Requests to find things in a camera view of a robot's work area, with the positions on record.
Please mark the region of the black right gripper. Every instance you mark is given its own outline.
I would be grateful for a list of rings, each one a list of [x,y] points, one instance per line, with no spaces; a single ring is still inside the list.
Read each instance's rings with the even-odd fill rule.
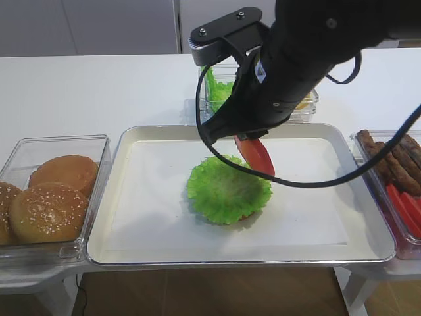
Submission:
[[[202,125],[204,138],[213,144],[283,124],[328,71],[329,64],[314,57],[294,61],[284,53],[271,58],[263,49],[253,51],[237,72],[231,96]]]

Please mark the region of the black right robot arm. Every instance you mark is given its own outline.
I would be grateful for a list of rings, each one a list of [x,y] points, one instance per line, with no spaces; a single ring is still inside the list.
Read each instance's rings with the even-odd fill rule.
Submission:
[[[191,32],[194,43],[219,44],[214,63],[239,64],[231,96],[202,127],[210,143],[258,138],[288,121],[335,65],[384,40],[420,37],[419,1],[278,1],[271,26],[261,16],[244,7]]]

